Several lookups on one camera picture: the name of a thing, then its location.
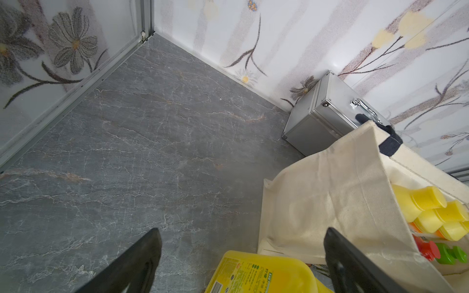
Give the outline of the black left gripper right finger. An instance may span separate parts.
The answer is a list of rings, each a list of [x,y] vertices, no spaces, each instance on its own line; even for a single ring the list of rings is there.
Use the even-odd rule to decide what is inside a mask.
[[[324,249],[326,264],[336,293],[406,292],[332,227],[326,231]]]

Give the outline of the large yellow soap bottle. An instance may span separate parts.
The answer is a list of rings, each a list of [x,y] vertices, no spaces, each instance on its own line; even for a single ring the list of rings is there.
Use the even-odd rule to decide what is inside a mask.
[[[206,293],[330,293],[302,261],[227,251]]]

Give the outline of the green bottle red cap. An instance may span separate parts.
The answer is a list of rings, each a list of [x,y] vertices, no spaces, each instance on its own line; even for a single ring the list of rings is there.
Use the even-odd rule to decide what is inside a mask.
[[[439,260],[441,258],[441,253],[433,241],[424,241],[420,237],[413,236],[415,244],[421,253],[429,261]]]

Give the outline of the white bottle green cap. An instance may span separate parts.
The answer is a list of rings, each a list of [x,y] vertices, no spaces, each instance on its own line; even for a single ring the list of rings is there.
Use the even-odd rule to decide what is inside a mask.
[[[436,243],[436,246],[440,252],[440,258],[437,259],[439,264],[455,265],[456,261],[468,263],[467,254],[459,246],[450,247],[444,243]]]

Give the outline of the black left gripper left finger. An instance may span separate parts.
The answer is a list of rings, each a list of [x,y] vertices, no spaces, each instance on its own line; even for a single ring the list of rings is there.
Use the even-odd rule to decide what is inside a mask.
[[[152,228],[79,293],[149,293],[162,255],[159,229]]]

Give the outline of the orange bottle yellow cap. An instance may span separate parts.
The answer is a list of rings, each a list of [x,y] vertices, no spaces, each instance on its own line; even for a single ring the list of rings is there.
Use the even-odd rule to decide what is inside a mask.
[[[413,222],[422,212],[447,207],[447,200],[435,186],[408,189],[392,184],[393,193],[407,223]]]
[[[413,222],[412,226],[419,233],[435,233],[446,223],[464,222],[469,219],[467,208],[459,201],[450,201],[445,208],[423,211]]]
[[[469,233],[469,222],[449,222],[443,224],[436,232],[436,235],[448,241],[457,242]]]

